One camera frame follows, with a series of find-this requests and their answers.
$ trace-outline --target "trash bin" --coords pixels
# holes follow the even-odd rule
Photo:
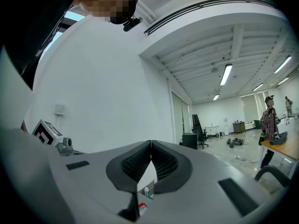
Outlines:
[[[254,123],[255,123],[257,129],[261,129],[261,125],[260,125],[259,120],[254,120]]]

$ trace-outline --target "wooden table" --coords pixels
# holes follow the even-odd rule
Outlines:
[[[292,162],[291,172],[289,174],[289,178],[294,174],[295,168],[299,162],[299,133],[288,132],[287,140],[283,144],[280,145],[271,145],[269,140],[262,142],[262,151],[260,155],[260,163],[263,160],[263,154],[265,148],[279,154],[280,156],[286,158],[287,160]]]

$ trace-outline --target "wooden cabinet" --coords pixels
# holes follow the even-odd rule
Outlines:
[[[233,123],[233,126],[235,133],[245,132],[245,122]]]

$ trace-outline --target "person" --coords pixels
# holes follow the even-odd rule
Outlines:
[[[113,24],[127,22],[138,0],[4,0],[4,46],[19,74],[33,88],[44,49],[59,30],[66,12],[80,5],[89,14],[105,17]]]
[[[292,117],[292,101],[288,99],[288,97],[285,97],[285,107],[288,114],[288,118]]]
[[[263,113],[263,116],[260,119],[260,125],[262,131],[265,133],[265,140],[268,140],[275,132],[278,132],[278,127],[276,124],[276,111],[273,108],[273,99],[271,97],[266,97],[265,103],[267,105],[267,110]],[[267,153],[261,163],[261,168],[269,165],[273,155],[273,151],[267,150]]]

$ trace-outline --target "jeans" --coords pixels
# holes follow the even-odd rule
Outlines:
[[[288,112],[288,118],[292,117],[292,109],[286,109],[286,111]]]
[[[261,168],[263,168],[263,167],[269,165],[269,163],[270,163],[270,161],[271,161],[273,155],[274,155],[274,152],[273,152],[273,151],[271,151],[271,150],[267,150],[267,153],[266,153],[266,155],[265,155],[264,158],[263,158],[263,161],[262,161],[262,164],[261,164]]]

